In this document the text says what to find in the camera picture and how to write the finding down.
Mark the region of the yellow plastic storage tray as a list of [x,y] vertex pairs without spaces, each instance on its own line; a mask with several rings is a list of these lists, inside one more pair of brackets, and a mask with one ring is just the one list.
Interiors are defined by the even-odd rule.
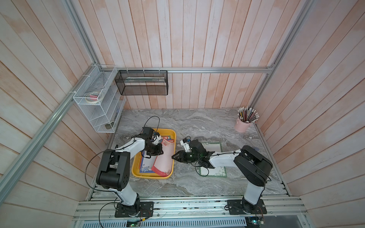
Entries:
[[161,136],[156,150],[142,151],[134,157],[131,172],[142,179],[168,179],[174,171],[176,132],[172,129],[158,129]]

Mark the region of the pink red-bordered stationery paper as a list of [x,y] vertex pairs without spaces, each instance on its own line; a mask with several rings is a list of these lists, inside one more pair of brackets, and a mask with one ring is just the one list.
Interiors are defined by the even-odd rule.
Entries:
[[162,141],[163,154],[157,156],[151,170],[161,177],[167,177],[172,171],[173,159],[175,153],[175,140],[163,139]]

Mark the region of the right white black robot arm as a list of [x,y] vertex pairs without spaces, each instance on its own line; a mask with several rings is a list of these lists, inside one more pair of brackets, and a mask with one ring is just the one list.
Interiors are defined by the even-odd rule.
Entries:
[[231,215],[267,214],[266,206],[261,199],[267,181],[271,180],[272,162],[252,147],[245,145],[232,152],[207,151],[196,139],[181,141],[184,150],[172,156],[172,159],[181,163],[190,163],[194,167],[213,170],[219,167],[238,168],[248,181],[242,200],[228,200],[225,207]]

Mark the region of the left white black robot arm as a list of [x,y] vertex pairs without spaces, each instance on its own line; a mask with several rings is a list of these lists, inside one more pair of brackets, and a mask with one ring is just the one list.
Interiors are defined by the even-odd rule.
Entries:
[[162,137],[153,128],[143,127],[126,144],[102,153],[96,183],[120,199],[116,205],[117,218],[142,216],[140,197],[129,184],[130,160],[140,152],[145,152],[148,159],[163,154]]

